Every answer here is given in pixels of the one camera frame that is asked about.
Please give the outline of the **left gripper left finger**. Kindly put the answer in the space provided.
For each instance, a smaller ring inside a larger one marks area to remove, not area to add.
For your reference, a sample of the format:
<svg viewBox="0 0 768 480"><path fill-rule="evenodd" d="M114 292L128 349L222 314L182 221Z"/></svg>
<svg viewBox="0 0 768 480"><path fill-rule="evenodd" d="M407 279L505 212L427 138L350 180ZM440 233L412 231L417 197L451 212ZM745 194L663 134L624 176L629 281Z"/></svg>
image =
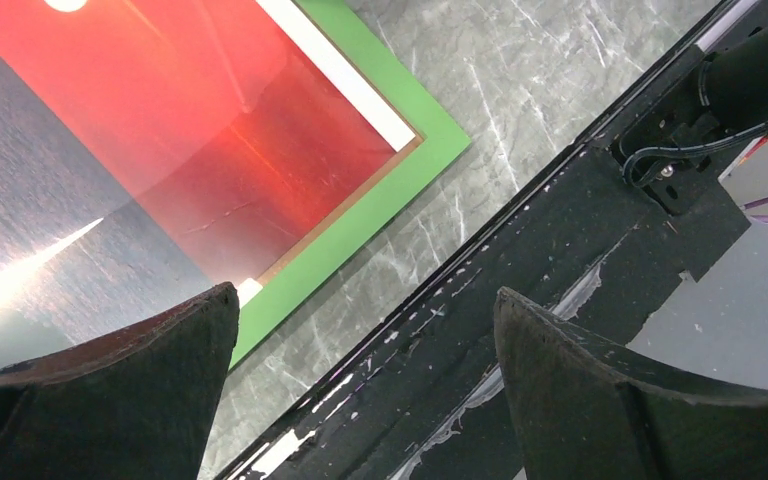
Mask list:
<svg viewBox="0 0 768 480"><path fill-rule="evenodd" d="M237 342L224 282L0 369L0 479L194 479Z"/></svg>

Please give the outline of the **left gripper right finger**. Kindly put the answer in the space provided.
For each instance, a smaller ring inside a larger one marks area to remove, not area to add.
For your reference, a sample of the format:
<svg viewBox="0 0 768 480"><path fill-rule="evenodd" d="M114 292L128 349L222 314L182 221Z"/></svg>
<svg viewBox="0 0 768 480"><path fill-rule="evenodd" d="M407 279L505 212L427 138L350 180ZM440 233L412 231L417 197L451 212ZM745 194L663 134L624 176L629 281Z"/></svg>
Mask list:
<svg viewBox="0 0 768 480"><path fill-rule="evenodd" d="M530 479L768 479L768 390L691 373L510 288L497 357Z"/></svg>

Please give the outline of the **green wooden photo frame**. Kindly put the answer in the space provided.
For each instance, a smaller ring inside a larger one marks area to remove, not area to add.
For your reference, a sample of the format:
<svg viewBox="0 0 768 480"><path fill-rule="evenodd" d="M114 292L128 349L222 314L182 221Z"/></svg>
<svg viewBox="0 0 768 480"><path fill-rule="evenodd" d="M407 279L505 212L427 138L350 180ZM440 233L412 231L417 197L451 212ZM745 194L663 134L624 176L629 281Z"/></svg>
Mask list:
<svg viewBox="0 0 768 480"><path fill-rule="evenodd" d="M430 185L469 136L342 1L265 1L264 10L399 152L259 279L242 286L239 365Z"/></svg>

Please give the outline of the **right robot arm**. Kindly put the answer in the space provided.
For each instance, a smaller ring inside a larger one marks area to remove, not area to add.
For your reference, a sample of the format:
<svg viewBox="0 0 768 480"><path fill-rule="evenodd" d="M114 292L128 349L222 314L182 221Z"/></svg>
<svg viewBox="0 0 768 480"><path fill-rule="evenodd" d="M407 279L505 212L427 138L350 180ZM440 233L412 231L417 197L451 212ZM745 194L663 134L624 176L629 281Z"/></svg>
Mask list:
<svg viewBox="0 0 768 480"><path fill-rule="evenodd" d="M712 54L697 84L700 104L723 128L737 132L768 121L768 27Z"/></svg>

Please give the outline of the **red sunset photo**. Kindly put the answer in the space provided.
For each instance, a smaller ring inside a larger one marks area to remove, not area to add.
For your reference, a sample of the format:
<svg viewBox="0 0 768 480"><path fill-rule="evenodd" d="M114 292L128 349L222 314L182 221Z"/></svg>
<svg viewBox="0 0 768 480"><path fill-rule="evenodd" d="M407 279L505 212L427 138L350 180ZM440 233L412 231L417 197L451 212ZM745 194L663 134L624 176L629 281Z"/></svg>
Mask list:
<svg viewBox="0 0 768 480"><path fill-rule="evenodd" d="M0 368L249 301L424 139L296 1L0 1Z"/></svg>

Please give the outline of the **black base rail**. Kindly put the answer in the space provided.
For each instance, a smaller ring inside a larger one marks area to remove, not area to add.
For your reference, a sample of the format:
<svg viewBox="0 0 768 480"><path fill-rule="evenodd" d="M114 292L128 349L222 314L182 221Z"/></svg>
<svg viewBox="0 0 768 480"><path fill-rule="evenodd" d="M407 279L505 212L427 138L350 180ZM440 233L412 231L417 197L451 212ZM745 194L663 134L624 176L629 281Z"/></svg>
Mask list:
<svg viewBox="0 0 768 480"><path fill-rule="evenodd" d="M521 460L493 335L513 288L618 341L748 230L720 184L742 152L627 187L616 141L681 131L678 82L708 51L768 27L768 1L722 1L642 79L219 472L222 479L509 478Z"/></svg>

